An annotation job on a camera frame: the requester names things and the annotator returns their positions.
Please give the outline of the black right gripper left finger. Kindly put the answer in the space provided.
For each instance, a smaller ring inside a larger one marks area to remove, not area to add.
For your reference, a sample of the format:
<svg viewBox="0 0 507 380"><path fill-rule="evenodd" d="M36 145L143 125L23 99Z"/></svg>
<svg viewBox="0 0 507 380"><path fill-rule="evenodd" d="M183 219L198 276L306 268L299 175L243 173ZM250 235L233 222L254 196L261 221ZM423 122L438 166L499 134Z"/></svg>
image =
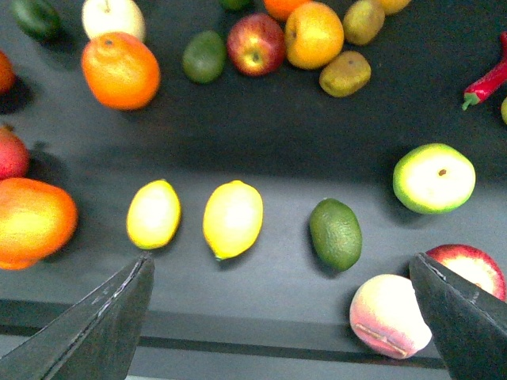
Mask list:
<svg viewBox="0 0 507 380"><path fill-rule="evenodd" d="M1 358L3 379L124 379L154 282L143 254Z"/></svg>

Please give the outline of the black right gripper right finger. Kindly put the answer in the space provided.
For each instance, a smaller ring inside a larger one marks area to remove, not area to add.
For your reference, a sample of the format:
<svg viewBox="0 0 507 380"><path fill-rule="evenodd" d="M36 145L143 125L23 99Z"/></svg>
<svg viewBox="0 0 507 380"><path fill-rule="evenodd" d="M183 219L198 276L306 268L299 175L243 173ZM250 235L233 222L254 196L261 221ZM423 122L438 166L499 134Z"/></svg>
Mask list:
<svg viewBox="0 0 507 380"><path fill-rule="evenodd" d="M453 379L506 378L506 303L424 253L410 261L417 304Z"/></svg>

